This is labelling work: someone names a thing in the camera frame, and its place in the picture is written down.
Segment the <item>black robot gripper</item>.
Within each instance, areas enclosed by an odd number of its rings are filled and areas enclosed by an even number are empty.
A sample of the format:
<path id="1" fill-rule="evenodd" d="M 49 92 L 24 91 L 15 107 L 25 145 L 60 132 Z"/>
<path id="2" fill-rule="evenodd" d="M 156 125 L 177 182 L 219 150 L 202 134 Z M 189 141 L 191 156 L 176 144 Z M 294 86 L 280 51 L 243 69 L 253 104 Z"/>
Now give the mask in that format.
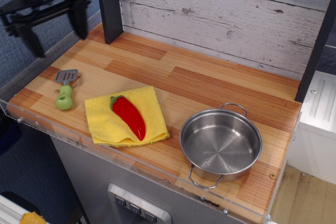
<path id="1" fill-rule="evenodd" d="M 75 33 L 84 40 L 88 35 L 89 4 L 90 0 L 12 0 L 1 7 L 1 20 L 9 35 L 18 35 L 36 58 L 45 58 L 31 27 L 67 14 Z"/>

